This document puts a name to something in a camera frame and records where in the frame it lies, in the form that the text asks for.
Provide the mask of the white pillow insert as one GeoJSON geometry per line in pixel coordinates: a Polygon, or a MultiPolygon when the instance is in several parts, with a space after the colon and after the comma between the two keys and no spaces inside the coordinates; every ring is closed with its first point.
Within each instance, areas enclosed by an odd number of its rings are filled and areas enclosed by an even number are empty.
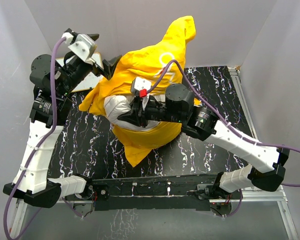
{"type": "Polygon", "coordinates": [[[104,99],[103,108],[106,118],[113,124],[122,129],[137,132],[146,132],[159,125],[159,121],[149,120],[146,127],[135,126],[129,122],[118,120],[118,117],[131,110],[130,103],[133,101],[132,95],[112,95],[104,99]]]}

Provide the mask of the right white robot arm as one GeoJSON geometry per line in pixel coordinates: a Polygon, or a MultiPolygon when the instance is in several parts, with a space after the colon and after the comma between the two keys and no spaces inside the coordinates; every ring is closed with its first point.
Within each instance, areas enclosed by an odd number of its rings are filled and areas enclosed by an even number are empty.
{"type": "Polygon", "coordinates": [[[158,101],[154,96],[145,97],[145,89],[134,90],[130,110],[119,115],[118,120],[137,127],[146,127],[149,121],[180,123],[181,132],[194,139],[217,145],[248,165],[231,172],[220,172],[214,183],[204,189],[188,191],[203,199],[226,198],[233,192],[249,187],[275,192],[284,180],[286,163],[290,151],[278,147],[265,147],[237,136],[222,123],[211,108],[195,106],[195,95],[183,84],[167,87],[165,100],[158,101]]]}

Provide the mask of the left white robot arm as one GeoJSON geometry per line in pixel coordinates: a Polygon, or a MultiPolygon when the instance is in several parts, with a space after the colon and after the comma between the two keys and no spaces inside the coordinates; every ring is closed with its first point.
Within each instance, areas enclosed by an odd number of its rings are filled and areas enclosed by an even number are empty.
{"type": "Polygon", "coordinates": [[[110,79],[119,62],[119,57],[94,57],[98,38],[97,33],[82,34],[68,29],[57,42],[69,48],[63,64],[56,61],[57,47],[52,54],[39,55],[32,61],[29,79],[34,85],[34,101],[29,114],[29,136],[16,177],[3,187],[3,193],[10,199],[51,208],[60,198],[78,195],[87,200],[93,195],[94,188],[87,177],[48,178],[48,168],[72,107],[70,93],[89,74],[110,79]]]}

